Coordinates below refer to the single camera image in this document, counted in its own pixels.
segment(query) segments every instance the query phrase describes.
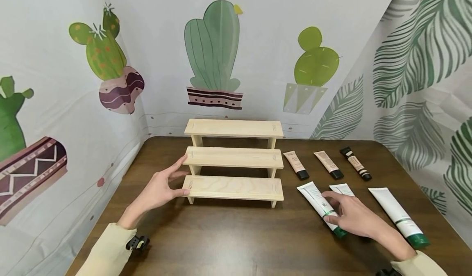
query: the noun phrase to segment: cosmetic tube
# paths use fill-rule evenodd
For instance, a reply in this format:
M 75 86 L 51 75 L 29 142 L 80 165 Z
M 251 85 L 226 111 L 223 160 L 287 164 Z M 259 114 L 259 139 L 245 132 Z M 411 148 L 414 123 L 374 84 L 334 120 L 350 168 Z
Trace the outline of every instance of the cosmetic tube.
M 318 160 L 324 165 L 327 172 L 335 180 L 339 180 L 344 177 L 344 174 L 341 173 L 341 170 L 334 164 L 334 162 L 329 158 L 325 151 L 313 152 L 313 154 L 318 158 Z
M 333 207 L 328 203 L 326 198 L 322 196 L 322 193 L 320 192 L 320 190 L 318 190 L 318 188 L 316 188 L 313 182 L 297 187 L 297 189 L 303 194 L 303 196 L 305 196 L 308 202 L 310 202 L 311 206 L 313 206 L 313 208 L 318 212 L 320 217 L 338 217 L 336 211 L 333 210 Z M 341 229 L 339 226 L 330 223 L 326 224 L 335 233 L 335 235 L 338 236 L 338 238 L 343 238 L 345 235 L 347 235 L 347 232 Z
M 421 249 L 430 244 L 428 238 L 408 216 L 388 188 L 369 188 L 369 191 L 413 248 Z
M 341 152 L 341 154 L 349 161 L 349 163 L 354 167 L 354 169 L 357 171 L 357 173 L 361 176 L 361 178 L 364 181 L 368 181 L 372 179 L 372 176 L 364 167 L 364 165 L 362 165 L 359 159 L 355 157 L 351 148 L 346 147 L 344 149 L 339 150 L 339 152 Z
M 302 162 L 300 159 L 298 159 L 295 151 L 290 151 L 290 152 L 285 152 L 284 156 L 287 158 L 288 162 L 290 165 L 292 165 L 292 168 L 294 169 L 297 177 L 301 180 L 308 179 L 310 175 L 308 172 L 305 170 L 303 167 Z
M 336 193 L 344 194 L 348 196 L 355 196 L 351 188 L 349 188 L 347 184 L 330 185 L 329 187 Z

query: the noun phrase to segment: red dot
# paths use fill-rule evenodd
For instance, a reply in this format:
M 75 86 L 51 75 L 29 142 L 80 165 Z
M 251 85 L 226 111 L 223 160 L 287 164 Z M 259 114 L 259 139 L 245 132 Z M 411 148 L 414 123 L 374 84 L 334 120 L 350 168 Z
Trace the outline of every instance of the red dot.
M 98 182 L 97 182 L 97 187 L 102 187 L 103 185 L 105 185 L 105 179 L 103 177 L 101 177 Z

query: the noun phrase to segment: potted cactus drawing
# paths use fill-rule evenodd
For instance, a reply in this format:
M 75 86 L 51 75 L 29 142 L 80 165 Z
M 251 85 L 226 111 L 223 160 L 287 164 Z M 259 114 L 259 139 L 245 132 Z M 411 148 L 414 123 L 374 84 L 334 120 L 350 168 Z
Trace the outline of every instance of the potted cactus drawing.
M 308 27 L 298 36 L 298 44 L 305 51 L 295 64 L 295 83 L 285 89 L 284 112 L 310 114 L 323 97 L 323 87 L 336 73 L 338 54 L 321 46 L 322 34 L 317 27 Z
M 13 77 L 0 80 L 0 226 L 66 172 L 64 146 L 43 137 L 27 147 L 16 115 L 32 89 L 15 92 Z
M 71 38 L 86 46 L 87 62 L 93 73 L 103 80 L 99 89 L 102 105 L 119 114 L 133 114 L 134 102 L 143 92 L 145 81 L 132 67 L 115 40 L 119 33 L 119 19 L 110 5 L 103 8 L 103 25 L 93 28 L 84 23 L 69 27 Z
M 231 78 L 239 44 L 243 12 L 226 0 L 212 2 L 204 18 L 190 20 L 184 31 L 185 47 L 194 77 L 187 87 L 190 105 L 242 109 L 239 80 Z

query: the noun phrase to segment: cactus illustration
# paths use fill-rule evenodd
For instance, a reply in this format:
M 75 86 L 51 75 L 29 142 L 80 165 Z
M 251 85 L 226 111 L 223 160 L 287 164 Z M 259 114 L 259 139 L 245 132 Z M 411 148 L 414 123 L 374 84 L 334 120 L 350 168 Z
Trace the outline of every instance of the cactus illustration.
M 338 69 L 338 54 L 330 48 L 320 46 L 322 34 L 317 27 L 303 30 L 298 36 L 298 43 L 305 53 L 295 64 L 296 83 L 323 86 Z
M 119 33 L 119 20 L 105 4 L 103 8 L 103 27 L 93 24 L 93 29 L 84 23 L 74 23 L 69 27 L 71 38 L 86 46 L 87 61 L 101 80 L 106 81 L 123 75 L 126 57 L 115 38 Z
M 231 78 L 239 44 L 237 5 L 226 0 L 212 2 L 203 19 L 192 19 L 184 31 L 187 56 L 195 75 L 190 79 L 198 89 L 234 92 L 239 80 Z
M 15 81 L 12 76 L 0 80 L 0 162 L 26 148 L 25 136 L 16 115 L 25 99 L 34 95 L 32 89 L 22 93 L 15 92 Z

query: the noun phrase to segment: printed backdrop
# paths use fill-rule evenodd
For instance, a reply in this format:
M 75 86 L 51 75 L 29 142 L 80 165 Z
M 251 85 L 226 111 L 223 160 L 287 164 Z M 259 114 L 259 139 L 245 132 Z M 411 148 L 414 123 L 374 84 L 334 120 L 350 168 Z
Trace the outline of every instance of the printed backdrop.
M 63 275 L 189 118 L 381 142 L 472 246 L 471 5 L 0 0 L 0 276 Z

